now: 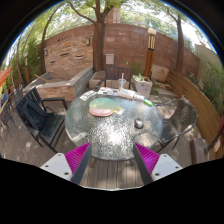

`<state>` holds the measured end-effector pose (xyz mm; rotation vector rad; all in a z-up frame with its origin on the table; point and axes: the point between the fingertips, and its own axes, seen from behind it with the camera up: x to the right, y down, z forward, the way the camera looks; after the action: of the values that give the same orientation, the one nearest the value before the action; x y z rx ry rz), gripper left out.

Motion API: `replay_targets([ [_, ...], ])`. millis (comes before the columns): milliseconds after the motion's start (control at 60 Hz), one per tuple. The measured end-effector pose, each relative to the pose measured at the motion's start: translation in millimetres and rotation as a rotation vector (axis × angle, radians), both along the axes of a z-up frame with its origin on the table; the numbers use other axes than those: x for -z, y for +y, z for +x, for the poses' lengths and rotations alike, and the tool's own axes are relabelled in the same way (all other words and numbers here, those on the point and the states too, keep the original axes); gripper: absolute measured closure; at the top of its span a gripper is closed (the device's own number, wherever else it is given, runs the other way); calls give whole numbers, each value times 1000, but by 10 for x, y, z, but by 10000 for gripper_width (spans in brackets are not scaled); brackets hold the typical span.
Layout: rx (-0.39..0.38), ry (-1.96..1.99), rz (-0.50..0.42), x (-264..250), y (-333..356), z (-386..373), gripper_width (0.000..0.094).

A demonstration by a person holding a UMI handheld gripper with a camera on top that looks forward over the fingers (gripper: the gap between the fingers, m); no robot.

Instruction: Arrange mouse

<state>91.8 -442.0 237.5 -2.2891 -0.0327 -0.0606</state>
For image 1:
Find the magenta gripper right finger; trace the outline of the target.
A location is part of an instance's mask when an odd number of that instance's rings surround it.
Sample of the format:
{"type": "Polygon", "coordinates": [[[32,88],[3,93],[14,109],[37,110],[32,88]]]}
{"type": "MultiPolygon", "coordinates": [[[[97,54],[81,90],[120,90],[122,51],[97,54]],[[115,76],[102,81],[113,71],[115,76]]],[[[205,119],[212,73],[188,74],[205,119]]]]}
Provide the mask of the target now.
{"type": "Polygon", "coordinates": [[[133,154],[145,185],[182,169],[168,154],[157,154],[138,143],[133,144],[133,154]]]}

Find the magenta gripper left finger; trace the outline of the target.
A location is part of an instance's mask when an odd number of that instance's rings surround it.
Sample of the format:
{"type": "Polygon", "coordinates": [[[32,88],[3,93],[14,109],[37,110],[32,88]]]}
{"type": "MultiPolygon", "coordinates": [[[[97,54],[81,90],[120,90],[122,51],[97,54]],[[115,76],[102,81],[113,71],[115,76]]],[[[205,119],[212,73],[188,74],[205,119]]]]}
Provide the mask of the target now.
{"type": "Polygon", "coordinates": [[[91,153],[92,144],[86,143],[66,154],[55,154],[41,169],[79,185],[91,153]]]}

